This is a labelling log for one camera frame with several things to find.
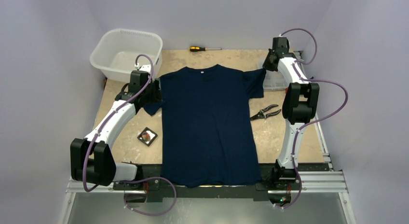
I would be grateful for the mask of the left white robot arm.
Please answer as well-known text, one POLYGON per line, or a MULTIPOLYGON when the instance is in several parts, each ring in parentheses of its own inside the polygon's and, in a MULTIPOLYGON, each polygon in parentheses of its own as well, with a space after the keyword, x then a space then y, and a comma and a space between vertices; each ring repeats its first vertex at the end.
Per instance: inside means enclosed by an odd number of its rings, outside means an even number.
POLYGON ((75 138, 70 145, 71 177, 83 184, 108 186, 125 181, 133 190, 142 187, 144 177, 137 164, 115 162, 111 149, 126 124, 146 104, 161 100, 159 81, 150 73, 134 70, 130 81, 97 127, 83 139, 75 138))

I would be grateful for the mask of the navy blue t-shirt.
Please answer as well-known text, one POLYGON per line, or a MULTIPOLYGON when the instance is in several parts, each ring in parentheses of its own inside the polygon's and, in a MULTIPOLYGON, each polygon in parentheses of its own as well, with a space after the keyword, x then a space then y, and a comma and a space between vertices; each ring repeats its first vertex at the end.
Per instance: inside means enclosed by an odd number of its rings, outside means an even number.
POLYGON ((252 185, 261 180, 249 101, 264 96, 264 69, 184 67, 160 77, 161 176, 187 187, 252 185))

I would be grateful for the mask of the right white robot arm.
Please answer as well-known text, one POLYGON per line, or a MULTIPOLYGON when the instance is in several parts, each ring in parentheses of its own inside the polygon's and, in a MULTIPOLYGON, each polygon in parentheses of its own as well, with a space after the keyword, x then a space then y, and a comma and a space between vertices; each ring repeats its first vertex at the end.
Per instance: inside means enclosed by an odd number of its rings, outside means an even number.
POLYGON ((289 41, 286 37, 273 38, 263 68, 281 73, 287 83, 282 105, 282 115, 286 122, 285 136, 271 175, 272 185, 282 189, 298 178, 301 140, 304 128, 315 117, 320 87, 317 83, 307 81, 300 68, 300 62, 289 51, 289 41))

